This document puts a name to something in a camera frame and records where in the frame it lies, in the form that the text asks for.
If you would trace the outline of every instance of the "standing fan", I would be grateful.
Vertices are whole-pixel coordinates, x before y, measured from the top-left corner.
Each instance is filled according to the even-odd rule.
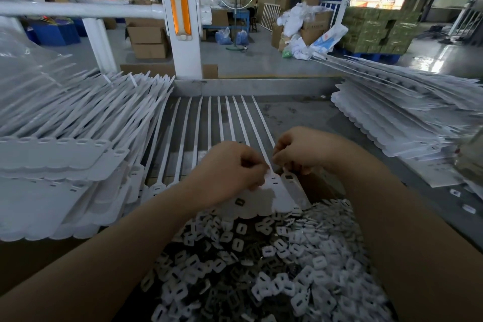
[[[233,45],[227,46],[226,47],[227,50],[231,50],[231,51],[246,51],[246,47],[245,46],[237,46],[237,11],[240,11],[240,10],[246,8],[248,5],[250,5],[250,3],[252,1],[253,0],[250,0],[245,6],[238,8],[238,0],[235,0],[235,8],[233,8],[233,7],[230,7],[229,5],[227,5],[224,0],[221,0],[221,2],[223,2],[223,4],[226,7],[228,7],[228,8],[230,8],[230,9],[233,10],[233,17],[235,18],[235,42],[233,43]]]

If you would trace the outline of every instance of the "blue table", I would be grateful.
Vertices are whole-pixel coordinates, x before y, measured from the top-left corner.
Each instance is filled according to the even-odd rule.
[[[233,9],[226,8],[227,12],[235,13]],[[244,20],[245,21],[245,26],[237,26],[237,30],[245,30],[246,33],[250,32],[250,11],[243,9],[243,10],[237,10],[237,21],[238,20]],[[213,28],[213,29],[218,29],[218,30],[224,30],[225,28],[235,28],[235,26],[214,26],[214,25],[203,25],[203,28]]]

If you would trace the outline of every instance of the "blue plastic bag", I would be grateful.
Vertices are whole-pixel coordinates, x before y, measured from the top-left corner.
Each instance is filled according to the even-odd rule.
[[[227,27],[224,30],[219,30],[214,34],[216,42],[220,45],[231,45],[230,28]]]
[[[237,45],[249,45],[248,33],[245,30],[237,32]]]

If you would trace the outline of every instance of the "pipe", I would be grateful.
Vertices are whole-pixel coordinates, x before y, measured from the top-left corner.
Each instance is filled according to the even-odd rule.
[[[0,16],[67,16],[82,18],[127,17],[165,19],[160,4],[83,4],[83,3],[37,3],[0,2]]]

